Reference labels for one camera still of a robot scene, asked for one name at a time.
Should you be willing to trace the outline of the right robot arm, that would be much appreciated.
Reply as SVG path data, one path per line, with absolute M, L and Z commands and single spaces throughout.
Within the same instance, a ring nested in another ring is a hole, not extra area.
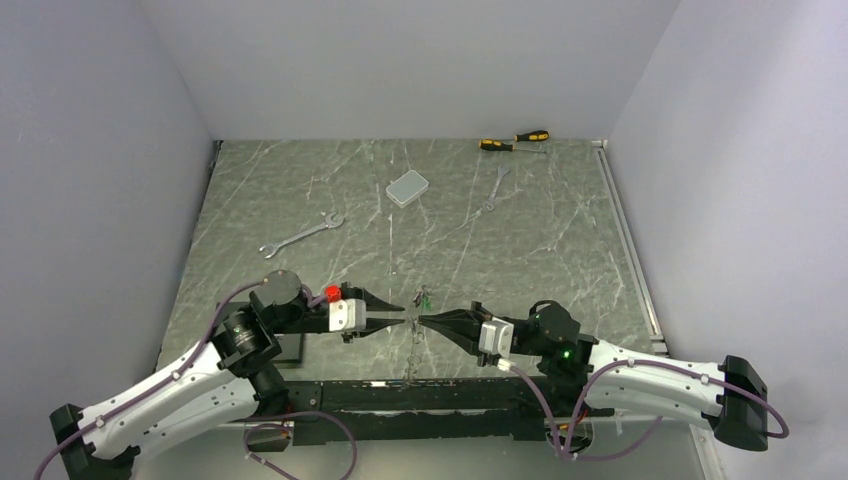
M 763 452 L 786 431 L 768 427 L 768 388 L 744 358 L 689 362 L 644 354 L 584 334 L 553 300 L 535 303 L 525 319 L 497 316 L 475 302 L 468 309 L 423 315 L 419 322 L 474 356 L 481 367 L 515 373 L 518 356 L 535 357 L 550 390 L 526 382 L 551 426 L 559 449 L 569 446 L 579 421 L 594 410 L 639 412 L 710 430 L 719 442 Z M 554 423 L 568 415 L 565 426 Z

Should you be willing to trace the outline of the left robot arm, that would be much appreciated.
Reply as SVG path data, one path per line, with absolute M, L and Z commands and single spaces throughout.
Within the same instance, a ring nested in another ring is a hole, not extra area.
M 242 286 L 245 302 L 226 297 L 201 338 L 138 384 L 88 407 L 66 404 L 50 415 L 71 479 L 129 479 L 143 459 L 219 425 L 282 422 L 297 414 L 274 359 L 279 335 L 339 334 L 344 341 L 395 325 L 401 311 L 349 283 L 312 296 L 289 270 Z

